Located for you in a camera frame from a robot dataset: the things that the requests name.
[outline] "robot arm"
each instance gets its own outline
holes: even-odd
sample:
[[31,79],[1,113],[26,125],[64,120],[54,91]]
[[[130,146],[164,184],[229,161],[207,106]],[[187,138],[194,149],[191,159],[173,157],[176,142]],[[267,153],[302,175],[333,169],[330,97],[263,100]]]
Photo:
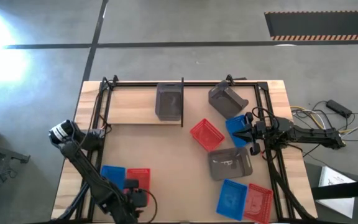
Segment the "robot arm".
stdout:
[[110,214],[117,224],[137,223],[142,212],[137,208],[144,207],[147,203],[145,192],[134,190],[139,187],[139,182],[128,182],[131,183],[130,191],[124,194],[115,184],[99,175],[81,150],[98,150],[102,146],[98,134],[82,133],[74,122],[66,120],[49,131],[49,138],[84,178],[95,204],[103,213]]
[[[289,142],[321,144],[332,149],[339,149],[345,146],[339,132],[335,128],[325,130],[304,129],[294,125],[293,122],[288,119],[279,117],[274,117],[272,126],[266,127],[265,121],[257,121],[252,125],[252,120],[252,113],[246,113],[244,120],[246,124],[245,128],[234,132],[233,135],[252,143],[250,153],[253,156],[260,152],[259,143],[256,142],[257,139],[263,139],[265,141],[266,150],[280,150],[286,147]],[[273,161],[267,162],[268,166],[271,167],[270,175],[290,199],[300,217],[302,219],[313,220],[314,217],[306,211],[289,187],[284,183],[280,174],[275,169]]]
[[275,117],[274,125],[271,127],[266,127],[265,121],[257,121],[252,126],[252,113],[246,113],[245,117],[246,127],[243,130],[234,132],[233,135],[254,144],[251,150],[252,155],[259,153],[258,150],[254,149],[259,148],[259,144],[255,142],[257,139],[266,140],[266,148],[269,149],[281,149],[289,142],[321,144],[331,149],[346,146],[335,128],[324,130],[305,129],[294,125],[288,119],[280,117]]

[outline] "plastic bin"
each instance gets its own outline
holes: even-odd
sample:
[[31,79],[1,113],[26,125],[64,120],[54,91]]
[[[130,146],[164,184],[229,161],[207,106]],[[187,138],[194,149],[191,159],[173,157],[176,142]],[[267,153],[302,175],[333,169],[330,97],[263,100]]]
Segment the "plastic bin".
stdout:
[[224,140],[223,134],[205,118],[190,133],[208,152],[216,149]]
[[242,220],[248,187],[231,180],[224,180],[216,213],[235,220]]
[[179,121],[182,111],[182,84],[157,84],[155,114],[162,121]]
[[100,175],[110,180],[110,182],[117,185],[121,190],[124,190],[125,182],[125,168],[116,166],[102,166]]
[[208,101],[226,119],[235,117],[248,105],[248,100],[233,91],[227,81],[222,81],[208,92]]
[[244,217],[261,224],[268,224],[272,208],[273,191],[249,184]]
[[245,148],[209,152],[208,163],[213,180],[231,179],[252,174],[252,166]]
[[150,169],[128,169],[126,178],[138,180],[140,189],[150,191]]
[[245,128],[246,122],[244,121],[244,118],[244,115],[240,115],[236,116],[235,118],[226,120],[227,131],[229,132],[231,139],[233,140],[233,143],[236,147],[244,147],[247,144],[247,142],[242,140],[241,138],[233,136],[234,132]]

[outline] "power adapter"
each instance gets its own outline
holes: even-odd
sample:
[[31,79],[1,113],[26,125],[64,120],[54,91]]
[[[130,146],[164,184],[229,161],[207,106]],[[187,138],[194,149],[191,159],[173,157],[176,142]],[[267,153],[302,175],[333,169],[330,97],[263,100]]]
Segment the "power adapter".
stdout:
[[351,110],[347,109],[346,107],[340,105],[334,100],[329,100],[326,104],[326,107],[335,111],[335,113],[341,115],[344,118],[349,118],[353,113]]

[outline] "floor mat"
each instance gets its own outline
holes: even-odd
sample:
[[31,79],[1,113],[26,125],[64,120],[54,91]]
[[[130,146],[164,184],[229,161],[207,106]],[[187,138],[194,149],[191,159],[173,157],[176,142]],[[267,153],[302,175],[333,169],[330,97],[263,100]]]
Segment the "floor mat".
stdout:
[[358,11],[265,12],[273,40],[358,40]]

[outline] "metal bracket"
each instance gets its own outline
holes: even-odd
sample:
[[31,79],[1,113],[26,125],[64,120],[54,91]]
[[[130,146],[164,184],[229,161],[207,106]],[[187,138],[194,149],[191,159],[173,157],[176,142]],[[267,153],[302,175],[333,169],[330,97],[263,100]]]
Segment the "metal bracket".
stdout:
[[226,81],[230,82],[230,86],[234,86],[236,83],[234,82],[234,80],[247,80],[246,77],[242,77],[242,78],[233,78],[230,74],[227,75],[226,77]]

